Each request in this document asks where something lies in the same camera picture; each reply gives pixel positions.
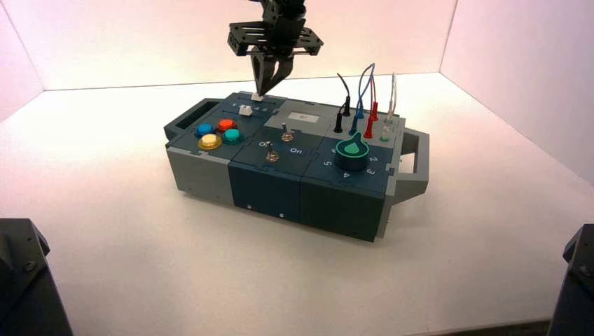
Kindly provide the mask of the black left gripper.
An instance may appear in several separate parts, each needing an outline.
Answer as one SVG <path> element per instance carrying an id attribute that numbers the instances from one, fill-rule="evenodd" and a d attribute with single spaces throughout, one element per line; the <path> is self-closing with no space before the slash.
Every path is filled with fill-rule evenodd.
<path id="1" fill-rule="evenodd" d="M 297 55 L 318 55 L 324 42 L 305 26 L 305 8 L 264 8 L 259 21 L 229 24 L 227 44 L 250 56 L 256 91 L 264 96 L 287 78 Z"/>

